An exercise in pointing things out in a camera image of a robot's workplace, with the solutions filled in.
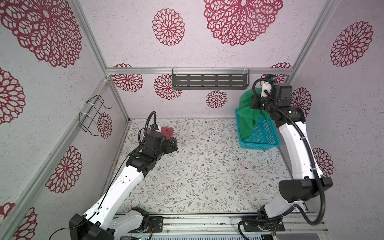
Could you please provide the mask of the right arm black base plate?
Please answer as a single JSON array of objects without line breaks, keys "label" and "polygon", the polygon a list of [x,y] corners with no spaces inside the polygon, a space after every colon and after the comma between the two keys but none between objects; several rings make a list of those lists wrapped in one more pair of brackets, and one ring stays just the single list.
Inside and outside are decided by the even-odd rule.
[{"label": "right arm black base plate", "polygon": [[257,216],[243,216],[245,232],[282,232],[285,231],[283,219],[267,220]]}]

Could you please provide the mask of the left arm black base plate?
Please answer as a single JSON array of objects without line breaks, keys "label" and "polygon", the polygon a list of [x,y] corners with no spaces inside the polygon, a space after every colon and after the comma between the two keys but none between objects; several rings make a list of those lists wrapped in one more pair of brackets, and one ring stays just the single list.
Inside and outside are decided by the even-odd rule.
[{"label": "left arm black base plate", "polygon": [[145,221],[143,226],[141,226],[138,230],[130,231],[130,233],[132,234],[161,233],[163,231],[163,225],[164,225],[164,217],[149,216],[149,218]]}]

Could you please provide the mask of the maroon red tank top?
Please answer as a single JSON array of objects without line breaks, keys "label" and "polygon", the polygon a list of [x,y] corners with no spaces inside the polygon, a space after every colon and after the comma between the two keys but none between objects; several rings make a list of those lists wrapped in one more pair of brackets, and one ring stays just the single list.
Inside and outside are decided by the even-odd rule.
[{"label": "maroon red tank top", "polygon": [[149,134],[150,132],[153,132],[153,131],[161,132],[167,138],[167,140],[170,140],[174,134],[174,128],[161,127],[159,125],[156,125],[155,127],[151,125],[148,128],[147,133]]}]

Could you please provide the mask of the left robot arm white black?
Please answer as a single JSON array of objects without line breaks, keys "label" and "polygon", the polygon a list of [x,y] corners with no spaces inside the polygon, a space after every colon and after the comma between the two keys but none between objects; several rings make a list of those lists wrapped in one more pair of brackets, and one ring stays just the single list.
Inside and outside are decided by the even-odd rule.
[{"label": "left robot arm white black", "polygon": [[106,193],[83,215],[75,214],[69,221],[72,240],[118,240],[131,232],[152,231],[150,214],[140,207],[127,214],[115,215],[132,190],[156,166],[163,155],[178,150],[177,139],[167,139],[153,132],[127,155],[126,166],[114,178]]}]

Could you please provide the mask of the green tank top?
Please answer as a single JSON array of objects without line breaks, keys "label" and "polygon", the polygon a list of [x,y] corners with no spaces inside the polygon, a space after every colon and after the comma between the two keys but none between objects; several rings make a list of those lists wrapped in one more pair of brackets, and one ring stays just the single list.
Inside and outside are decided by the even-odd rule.
[{"label": "green tank top", "polygon": [[243,142],[253,134],[254,126],[259,123],[260,116],[263,116],[265,119],[270,119],[270,114],[266,111],[252,109],[254,97],[253,90],[246,91],[240,97],[237,116],[239,120],[239,132]]}]

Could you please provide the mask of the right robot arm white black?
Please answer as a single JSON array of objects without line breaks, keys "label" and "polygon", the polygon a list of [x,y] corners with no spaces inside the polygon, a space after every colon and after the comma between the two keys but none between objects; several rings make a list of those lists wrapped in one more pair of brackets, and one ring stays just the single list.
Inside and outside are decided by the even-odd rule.
[{"label": "right robot arm white black", "polygon": [[[256,107],[269,112],[275,121],[288,151],[288,166],[291,167],[292,174],[291,180],[279,183],[279,193],[261,208],[261,212],[266,221],[272,221],[298,209],[308,224],[318,225],[326,211],[325,191],[333,186],[333,181],[330,177],[324,177],[314,158],[302,109],[292,106],[277,107],[274,102],[259,95],[254,98],[253,108]],[[311,220],[300,203],[316,196],[320,197],[320,210],[317,218]]]}]

